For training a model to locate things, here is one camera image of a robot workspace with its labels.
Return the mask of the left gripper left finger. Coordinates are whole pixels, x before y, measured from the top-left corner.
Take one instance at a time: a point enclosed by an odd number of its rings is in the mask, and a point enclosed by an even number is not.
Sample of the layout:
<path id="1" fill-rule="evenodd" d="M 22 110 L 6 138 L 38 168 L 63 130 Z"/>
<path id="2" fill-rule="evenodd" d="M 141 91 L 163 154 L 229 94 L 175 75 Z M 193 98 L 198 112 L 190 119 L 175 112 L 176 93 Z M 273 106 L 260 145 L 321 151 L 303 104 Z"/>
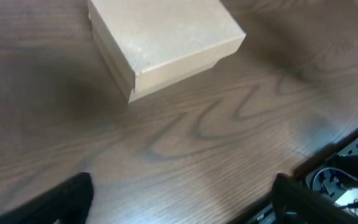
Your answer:
<path id="1" fill-rule="evenodd" d="M 80 172 L 0 215 L 0 224 L 85 224 L 94 197 L 91 174 Z"/>

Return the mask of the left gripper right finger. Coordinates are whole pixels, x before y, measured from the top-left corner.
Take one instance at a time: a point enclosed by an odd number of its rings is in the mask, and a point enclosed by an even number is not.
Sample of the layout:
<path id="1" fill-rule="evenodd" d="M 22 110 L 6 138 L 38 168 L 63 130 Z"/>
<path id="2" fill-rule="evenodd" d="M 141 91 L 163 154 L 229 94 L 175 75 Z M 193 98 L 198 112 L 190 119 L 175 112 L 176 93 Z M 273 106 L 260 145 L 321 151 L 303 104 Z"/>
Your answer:
<path id="1" fill-rule="evenodd" d="M 358 216 L 346 212 L 358 209 L 358 201 L 338 206 L 336 200 L 358 187 L 358 177 L 348 173 L 315 173 L 308 185 L 286 174 L 277 174 L 271 203 L 279 223 L 358 223 Z"/>

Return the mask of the cardboard box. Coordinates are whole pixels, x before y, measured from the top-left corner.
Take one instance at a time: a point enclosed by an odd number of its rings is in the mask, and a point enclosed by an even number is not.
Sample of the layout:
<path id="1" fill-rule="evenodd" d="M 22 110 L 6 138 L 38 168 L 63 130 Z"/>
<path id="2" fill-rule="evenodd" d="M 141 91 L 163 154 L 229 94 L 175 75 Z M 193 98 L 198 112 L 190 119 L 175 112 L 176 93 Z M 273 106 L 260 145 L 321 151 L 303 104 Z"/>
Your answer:
<path id="1" fill-rule="evenodd" d="M 88 14 L 128 103 L 214 67 L 246 37 L 217 0 L 89 0 Z"/>

